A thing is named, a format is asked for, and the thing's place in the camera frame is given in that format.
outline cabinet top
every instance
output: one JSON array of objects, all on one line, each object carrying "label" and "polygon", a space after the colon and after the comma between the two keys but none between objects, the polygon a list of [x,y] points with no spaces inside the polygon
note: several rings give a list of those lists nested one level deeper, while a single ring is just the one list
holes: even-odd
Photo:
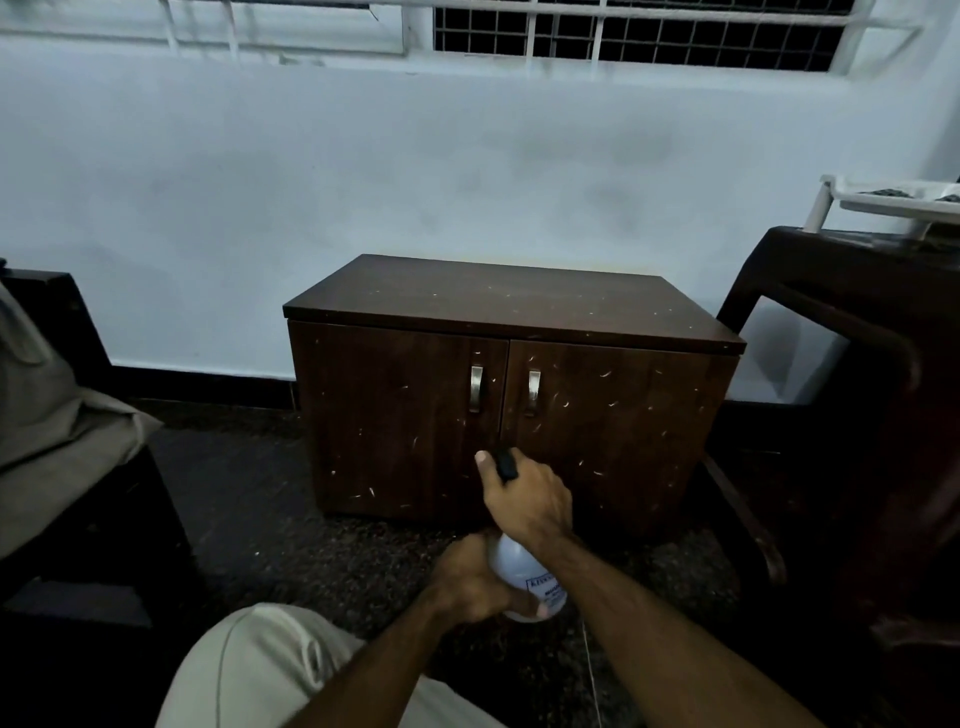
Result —
[{"label": "cabinet top", "polygon": [[659,276],[360,255],[283,306],[296,321],[672,352],[746,344]]}]

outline cabinet door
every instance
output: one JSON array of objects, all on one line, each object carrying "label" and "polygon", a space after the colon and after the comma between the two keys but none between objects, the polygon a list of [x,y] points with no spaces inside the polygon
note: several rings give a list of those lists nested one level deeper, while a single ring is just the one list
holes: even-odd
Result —
[{"label": "cabinet door", "polygon": [[736,361],[513,341],[502,441],[554,469],[580,525],[642,536],[679,503]]},{"label": "cabinet door", "polygon": [[[289,323],[317,502],[328,512],[483,520],[473,454],[497,440],[506,341]],[[471,412],[471,368],[482,367]]]}]

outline wooden cabinet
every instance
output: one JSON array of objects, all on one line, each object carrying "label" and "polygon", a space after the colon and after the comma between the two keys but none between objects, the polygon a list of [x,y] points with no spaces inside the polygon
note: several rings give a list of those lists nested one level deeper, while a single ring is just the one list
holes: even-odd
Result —
[{"label": "wooden cabinet", "polygon": [[289,319],[326,512],[478,522],[478,449],[550,463],[575,518],[680,501],[744,344],[663,279],[361,255]]}]

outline black baseboard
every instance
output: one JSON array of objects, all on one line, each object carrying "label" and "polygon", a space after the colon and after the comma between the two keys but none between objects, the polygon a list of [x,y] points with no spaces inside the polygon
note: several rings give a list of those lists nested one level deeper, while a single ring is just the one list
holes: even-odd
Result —
[{"label": "black baseboard", "polygon": [[263,409],[299,408],[297,383],[287,379],[116,366],[112,367],[112,375],[113,391],[125,398]]},{"label": "black baseboard", "polygon": [[[113,367],[114,391],[124,397],[264,409],[300,409],[297,383],[260,376]],[[792,404],[725,401],[710,446],[779,450],[804,426],[807,408]]]}]

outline white spray bottle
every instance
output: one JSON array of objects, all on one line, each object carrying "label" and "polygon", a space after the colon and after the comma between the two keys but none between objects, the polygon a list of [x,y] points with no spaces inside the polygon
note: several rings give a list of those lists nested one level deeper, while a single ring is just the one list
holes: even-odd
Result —
[{"label": "white spray bottle", "polygon": [[[504,484],[517,478],[516,461],[509,450],[501,449],[493,454],[496,474]],[[488,552],[490,568],[505,582],[518,589],[526,590],[537,596],[549,613],[546,617],[524,617],[516,612],[504,612],[515,621],[543,621],[550,619],[566,604],[566,591],[557,578],[547,571],[526,548],[518,544],[507,534],[491,542]]]}]

